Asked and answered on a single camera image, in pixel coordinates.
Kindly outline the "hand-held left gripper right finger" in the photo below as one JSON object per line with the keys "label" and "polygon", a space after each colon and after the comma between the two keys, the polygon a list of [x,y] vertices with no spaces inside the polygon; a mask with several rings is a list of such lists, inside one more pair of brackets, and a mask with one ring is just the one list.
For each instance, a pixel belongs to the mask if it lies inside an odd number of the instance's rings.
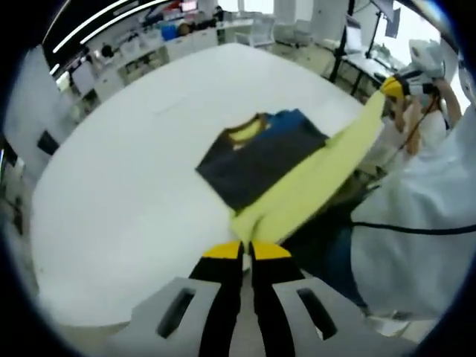
{"label": "hand-held left gripper right finger", "polygon": [[357,356],[365,343],[357,309],[307,278],[279,245],[251,242],[254,311],[267,356]]}

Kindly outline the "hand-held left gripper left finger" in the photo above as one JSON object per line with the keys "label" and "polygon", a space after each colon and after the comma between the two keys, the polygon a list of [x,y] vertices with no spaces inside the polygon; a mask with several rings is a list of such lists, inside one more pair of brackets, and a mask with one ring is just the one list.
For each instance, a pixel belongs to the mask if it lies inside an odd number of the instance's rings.
{"label": "hand-held left gripper left finger", "polygon": [[241,307],[241,242],[206,251],[189,277],[177,277],[134,308],[132,356],[228,356]]}

